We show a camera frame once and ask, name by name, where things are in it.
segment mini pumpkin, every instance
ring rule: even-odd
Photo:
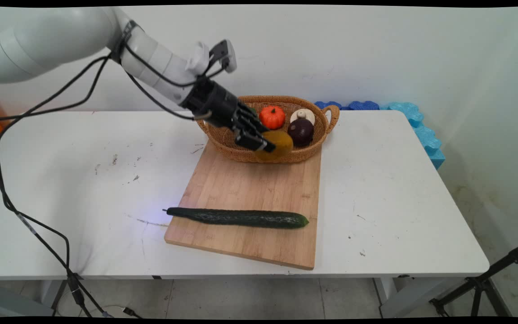
[[[259,113],[259,120],[268,129],[278,129],[285,123],[285,112],[279,106],[268,105]]]

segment white mushroom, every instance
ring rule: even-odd
[[[315,114],[310,109],[298,109],[290,118],[290,123],[293,123],[296,119],[307,119],[311,124],[315,125]]]

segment tiled floor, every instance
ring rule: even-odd
[[[143,318],[315,320],[380,318],[372,279],[181,279],[85,280],[97,303],[114,317],[128,318],[129,307]],[[38,281],[0,281],[0,285],[37,299]],[[451,316],[468,316],[473,302],[466,294],[446,306]],[[91,301],[93,316],[101,316]],[[495,316],[487,299],[481,316]],[[84,316],[70,294],[64,294],[56,316]],[[405,317],[438,316],[425,304]]]

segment power cord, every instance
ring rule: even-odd
[[[53,100],[54,98],[59,96],[62,92],[64,92],[66,90],[66,88],[68,88],[71,84],[73,84],[76,80],[78,80],[78,78],[80,78],[89,68],[91,68],[97,62],[101,62],[102,61],[103,63],[101,64],[101,67],[99,68],[99,70],[97,72],[97,75],[95,76],[95,80],[94,80],[94,82],[92,84],[92,88],[89,90],[88,95],[83,100],[79,101],[78,103],[71,104],[71,105],[68,105],[68,106],[65,106],[65,107],[60,107],[60,108],[52,109],[52,111],[57,111],[57,110],[60,110],[60,109],[68,109],[68,108],[72,108],[72,107],[75,107],[77,105],[83,104],[85,101],[87,101],[90,98],[90,96],[91,96],[91,94],[92,94],[92,92],[93,92],[93,90],[95,88],[95,84],[97,84],[97,80],[99,79],[99,75],[101,74],[101,71],[103,70],[103,67],[107,63],[108,59],[109,59],[109,57],[100,57],[100,58],[92,61],[91,63],[88,64],[88,66],[86,66],[86,68],[84,68],[84,70],[82,70],[78,75],[76,75],[63,88],[61,88],[59,91],[57,91],[51,97],[47,98],[46,100],[44,100],[40,104],[36,105],[35,107],[27,110],[27,112],[23,113],[22,115],[14,117],[14,121],[9,123],[2,130],[2,132],[0,133],[0,140],[3,137],[3,135],[6,133],[6,131],[8,131],[8,129],[10,129],[10,127],[15,125],[18,121],[20,121],[24,117],[31,116],[32,115],[31,113],[33,113],[33,111],[41,108],[46,103],[50,102],[51,100]],[[2,173],[2,169],[1,169],[1,163],[0,163],[0,191],[2,193],[2,198],[3,198],[3,201],[4,201],[5,207],[7,209],[9,209],[9,211],[12,211],[14,214],[16,214],[16,216],[25,224],[25,226],[31,231],[31,233],[33,233],[33,235],[51,252],[51,254],[54,255],[54,257],[66,269],[67,281],[68,281],[71,293],[72,293],[76,303],[78,305],[80,305],[80,307],[82,309],[86,310],[85,302],[84,302],[84,297],[83,297],[83,294],[81,293],[81,290],[82,290],[82,291],[84,291],[84,293],[86,295],[88,295],[89,299],[92,301],[92,303],[95,305],[95,307],[97,307],[97,309],[101,310],[101,312],[103,313],[103,316],[111,317],[108,313],[106,313],[105,311],[103,311],[101,309],[101,306],[99,306],[99,304],[97,304],[95,299],[90,295],[90,293],[87,291],[87,289],[85,289],[83,284],[79,281],[79,279],[77,278],[76,274],[73,273],[72,270],[69,268],[70,252],[69,252],[69,240],[68,240],[68,238],[66,238],[66,236],[64,234],[62,234],[59,231],[51,228],[50,226],[47,226],[47,225],[37,221],[36,219],[33,219],[33,218],[29,217],[27,214],[17,210],[17,208],[13,205],[11,199],[9,198],[8,194],[5,191],[5,185],[4,185],[3,173]],[[66,244],[66,261],[63,261],[63,259],[57,254],[57,252],[55,252],[55,250],[53,248],[51,248],[51,246],[39,235],[39,233],[37,233],[37,231],[31,226],[31,224],[29,224],[27,222],[26,219],[32,221],[35,224],[38,224],[38,225],[42,226],[43,228],[45,228],[47,230],[50,230],[51,232],[59,235],[61,238],[63,238],[65,240],[65,244]]]
[[[107,63],[107,60],[109,58],[110,58],[109,56],[106,56],[106,57],[100,57],[100,58],[97,58],[97,59],[93,60],[83,70],[81,70],[81,72],[79,72],[73,79],[71,79],[66,85],[64,85],[63,88],[61,88],[59,91],[57,91],[51,97],[49,97],[46,100],[42,101],[40,104],[38,104],[35,107],[27,110],[25,113],[23,113],[21,115],[0,117],[0,121],[6,121],[6,120],[9,120],[9,119],[16,119],[15,121],[12,121],[12,123],[10,123],[8,125],[8,127],[4,128],[4,130],[0,133],[0,138],[3,135],[3,133],[6,132],[7,129],[9,129],[9,127],[11,127],[13,124],[17,123],[18,121],[20,121],[24,117],[37,116],[37,115],[42,115],[44,113],[53,113],[54,111],[61,111],[61,110],[65,110],[65,109],[70,109],[70,108],[76,107],[78,105],[84,104],[91,97],[91,94],[93,93],[93,90],[95,90],[95,85],[97,84],[97,81],[99,80],[99,76],[101,75],[101,72],[103,71],[103,67],[105,66],[105,64]],[[101,61],[103,61],[103,63],[99,67],[99,70],[97,70],[97,74],[95,74],[95,79],[93,80],[92,86],[89,89],[88,94],[85,96],[85,98],[83,100],[78,101],[78,102],[76,102],[74,104],[66,105],[66,106],[59,107],[59,108],[47,109],[47,110],[40,111],[40,112],[33,112],[33,111],[41,108],[41,106],[47,104],[51,100],[57,98],[67,88],[69,88],[74,82],[76,82],[79,78],[81,78],[81,76],[83,76],[85,74],[85,72],[87,72],[89,70],[89,68],[91,68],[93,65],[95,65],[96,63],[101,62]]]
[[[55,310],[55,313],[61,317],[65,317],[64,315],[62,315],[60,312],[59,312],[59,305],[61,305],[61,300],[65,297],[66,294],[68,293],[71,293],[71,291],[66,291],[63,293],[63,295],[61,295],[61,297],[59,298],[59,300],[57,301],[57,309]]]
[[[129,316],[135,316],[136,318],[141,318],[141,316],[137,315],[131,308],[129,307],[126,307],[126,308],[123,308],[123,312]]]
[[[140,62],[142,62],[146,67],[148,67],[152,72],[154,72],[157,76],[159,76],[160,78],[162,78],[163,80],[165,80],[166,82],[172,84],[173,86],[179,86],[179,87],[183,87],[183,86],[192,86],[193,84],[195,84],[196,82],[198,82],[199,78],[197,81],[194,81],[194,82],[191,82],[189,84],[178,84],[176,82],[173,82],[169,79],[167,79],[165,76],[163,76],[162,74],[160,74],[159,72],[156,71],[156,69],[154,69],[150,64],[148,64],[145,60],[143,60],[141,57],[139,57],[134,51],[132,51],[130,49],[130,47],[125,44],[125,47],[127,48],[127,50],[135,57],[137,58]],[[8,116],[8,117],[0,117],[0,121],[5,121],[5,120],[10,120],[10,119],[13,119],[13,121],[11,123],[9,123],[6,127],[4,127],[4,129],[1,131],[0,133],[0,141],[1,141],[1,138],[3,137],[3,135],[6,133],[6,131],[8,131],[8,129],[10,129],[13,125],[15,125],[18,121],[20,121],[21,119],[25,118],[25,117],[31,117],[31,116],[36,116],[36,115],[41,115],[41,114],[44,114],[44,113],[53,113],[55,111],[61,111],[61,110],[65,110],[65,109],[70,109],[70,108],[73,108],[73,107],[76,107],[78,105],[81,105],[81,104],[84,104],[90,97],[91,95],[93,94],[93,90],[95,90],[95,86],[99,80],[99,76],[101,75],[101,72],[103,71],[103,68],[105,67],[105,64],[107,63],[107,61],[109,60],[109,58],[111,58],[111,54],[109,54],[108,56],[105,56],[105,57],[100,57],[100,58],[97,58],[95,60],[93,60],[91,63],[89,63],[83,70],[81,70],[81,72],[79,72],[76,76],[74,76],[74,78],[72,78],[68,83],[66,83],[66,85],[64,85],[60,90],[58,90],[55,94],[53,94],[52,96],[50,96],[49,98],[45,99],[44,101],[42,101],[41,103],[39,103],[38,105],[36,105],[35,107],[27,110],[25,113],[21,114],[21,115],[13,115],[13,116]],[[96,63],[98,62],[102,62],[101,63],[101,66],[99,66],[99,69],[97,70],[97,73],[95,74],[95,78],[93,80],[93,83],[92,83],[92,86],[90,87],[89,91],[88,91],[88,94],[85,96],[85,98],[83,98],[82,100],[74,103],[74,104],[70,104],[70,105],[66,105],[66,106],[63,106],[63,107],[58,107],[58,108],[53,108],[53,109],[47,109],[47,110],[44,110],[44,111],[41,111],[41,112],[35,112],[37,109],[41,108],[43,105],[49,103],[51,100],[57,98],[60,94],[62,94],[67,88],[69,88],[74,82],[76,82],[79,78],[81,78],[82,75],[85,74],[85,72],[87,72],[89,70],[89,68],[91,68],[93,65],[95,65]],[[211,64],[207,67],[207,70],[205,70],[205,72],[207,72],[210,68]],[[220,72],[224,71],[224,67],[219,69],[217,72],[214,72],[212,73],[209,78],[212,78],[214,76],[216,76],[217,74],[220,74]],[[128,74],[128,76],[131,78],[131,80],[134,82],[134,84],[149,98],[151,99],[154,103],[156,103],[161,109],[171,113],[172,115],[176,116],[176,117],[180,117],[180,118],[183,118],[183,119],[191,119],[191,120],[195,120],[195,117],[186,117],[186,116],[183,116],[183,115],[179,115],[178,113],[174,112],[174,111],[171,111],[170,109],[166,108],[164,105],[162,105],[159,101],[157,101],[155,98],[153,98],[136,80],[135,78],[133,78],[133,76],[131,74]],[[17,208],[15,208],[15,206],[13,205],[11,199],[9,198],[8,194],[6,193],[5,191],[5,185],[4,185],[4,179],[3,179],[3,172],[2,172],[2,169],[1,169],[1,163],[0,163],[0,191],[2,193],[2,199],[4,201],[4,205],[7,209],[9,209],[9,211],[13,212],[14,214],[16,214],[16,216],[23,222],[23,224],[25,224],[25,226],[31,231],[31,233],[47,248],[47,250],[49,250],[51,252],[51,254],[53,254],[53,256],[62,264],[62,266],[66,269],[66,272],[67,272],[67,283],[69,285],[69,289],[74,297],[74,300],[76,301],[76,304],[78,304],[83,312],[88,316],[88,317],[91,317],[91,314],[90,312],[87,310],[86,306],[85,306],[85,300],[84,300],[84,295],[83,293],[85,293],[85,295],[87,295],[89,297],[89,299],[91,300],[91,302],[95,305],[95,309],[99,310],[102,315],[104,317],[113,317],[111,315],[109,315],[106,311],[104,311],[101,306],[99,306],[99,304],[95,301],[95,299],[91,296],[91,294],[87,291],[87,289],[85,289],[85,287],[83,286],[83,284],[81,283],[81,281],[79,281],[79,279],[77,278],[77,275],[75,273],[72,272],[72,270],[69,268],[69,256],[70,256],[70,250],[69,250],[69,240],[68,238],[62,234],[61,232],[51,228],[50,226],[47,226],[41,222],[39,222],[38,220],[36,219],[33,219],[31,218],[30,216],[28,216],[27,214],[17,210]],[[57,234],[59,235],[61,238],[63,238],[63,240],[65,241],[65,245],[66,245],[66,261],[63,261],[63,259],[59,256],[59,254],[57,254],[57,252],[55,252],[55,250],[53,248],[51,248],[51,246],[37,233],[37,231],[31,226],[31,224],[29,224],[27,222],[27,220],[39,225],[39,226],[42,226],[43,228],[45,228],[46,230],[50,230],[51,232],[53,232],[54,234]],[[137,318],[141,318],[140,316],[136,315],[135,312],[133,312],[132,310],[130,310],[129,308],[125,308],[124,309],[124,312],[128,315],[131,315],[131,316],[135,316]]]

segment yellow fruit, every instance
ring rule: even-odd
[[[259,160],[272,161],[281,158],[291,152],[293,149],[293,139],[289,134],[282,130],[270,130],[263,133],[263,137],[269,142],[275,144],[273,152],[269,153],[264,150],[255,151],[255,156]]]

